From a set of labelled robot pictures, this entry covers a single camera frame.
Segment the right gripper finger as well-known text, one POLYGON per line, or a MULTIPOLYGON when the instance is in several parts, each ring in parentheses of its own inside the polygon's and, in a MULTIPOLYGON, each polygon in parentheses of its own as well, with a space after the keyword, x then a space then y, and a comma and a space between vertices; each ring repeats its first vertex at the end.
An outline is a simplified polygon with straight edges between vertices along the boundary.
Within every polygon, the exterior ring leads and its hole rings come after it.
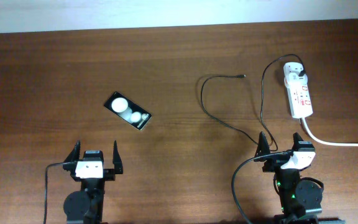
POLYGON ((293 134, 292 151, 296 152, 315 152, 315 147, 311 141, 304 141, 298 133, 293 134))
POLYGON ((267 142, 265 134, 260 132, 255 157, 264 156, 267 154, 270 154, 270 146, 267 142))

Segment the black Galaxy flip phone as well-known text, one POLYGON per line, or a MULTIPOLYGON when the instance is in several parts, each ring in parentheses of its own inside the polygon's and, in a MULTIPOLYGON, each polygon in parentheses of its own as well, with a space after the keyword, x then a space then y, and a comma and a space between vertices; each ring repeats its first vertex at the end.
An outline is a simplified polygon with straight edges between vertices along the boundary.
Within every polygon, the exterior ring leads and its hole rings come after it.
POLYGON ((115 91, 104 103, 104 107, 137 130, 143 130, 152 114, 138 104, 115 91))

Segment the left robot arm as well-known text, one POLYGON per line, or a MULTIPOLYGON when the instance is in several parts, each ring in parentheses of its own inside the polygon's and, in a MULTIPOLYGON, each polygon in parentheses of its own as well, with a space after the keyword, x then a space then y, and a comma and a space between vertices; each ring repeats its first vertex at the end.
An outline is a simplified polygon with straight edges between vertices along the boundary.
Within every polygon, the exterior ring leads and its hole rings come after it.
POLYGON ((104 168, 102 151, 85 151, 80 158, 80 142, 63 161, 63 169, 71 178, 81 183, 81 189, 68 195, 63 204, 67 223, 101 223, 105 183, 114 181, 117 175, 124 173, 117 142, 113 144, 112 168, 104 168))

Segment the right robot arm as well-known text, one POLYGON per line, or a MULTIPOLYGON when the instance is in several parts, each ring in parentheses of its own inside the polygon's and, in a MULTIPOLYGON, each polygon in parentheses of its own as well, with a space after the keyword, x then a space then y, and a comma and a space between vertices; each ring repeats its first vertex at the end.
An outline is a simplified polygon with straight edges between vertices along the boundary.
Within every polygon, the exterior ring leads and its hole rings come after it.
POLYGON ((263 162, 263 172, 273 172, 273 185, 280 198, 282 214, 275 215, 274 223, 318 223, 322 212, 324 184, 311 177, 302 177, 316 155, 313 144, 293 134, 293 146, 282 152, 270 152, 265 134, 259 134, 256 161, 263 162))

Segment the white power strip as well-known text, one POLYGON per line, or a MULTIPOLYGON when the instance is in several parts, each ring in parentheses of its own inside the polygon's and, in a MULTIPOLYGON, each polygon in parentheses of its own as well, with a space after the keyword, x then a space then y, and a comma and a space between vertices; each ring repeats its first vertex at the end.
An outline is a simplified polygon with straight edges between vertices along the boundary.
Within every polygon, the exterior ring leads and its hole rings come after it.
MULTIPOLYGON (((283 66, 284 76, 286 73, 302 70, 305 71, 303 65, 298 62, 287 62, 283 66)), ((292 118, 300 119, 313 114, 308 84, 287 88, 287 93, 292 118)))

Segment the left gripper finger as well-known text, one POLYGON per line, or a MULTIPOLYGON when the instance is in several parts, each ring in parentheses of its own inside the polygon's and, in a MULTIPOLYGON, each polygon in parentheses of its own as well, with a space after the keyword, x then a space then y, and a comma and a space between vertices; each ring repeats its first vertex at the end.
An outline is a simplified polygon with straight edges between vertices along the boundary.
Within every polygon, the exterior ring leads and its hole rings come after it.
POLYGON ((115 170, 123 170, 123 164, 122 164, 121 157, 119 155, 117 141, 114 141, 114 145, 113 145, 112 163, 114 165, 115 170))
POLYGON ((78 161, 80 157, 80 147, 81 147, 80 140, 77 140, 73 150, 69 153, 69 155, 66 157, 66 159, 63 162, 68 163, 68 162, 78 161))

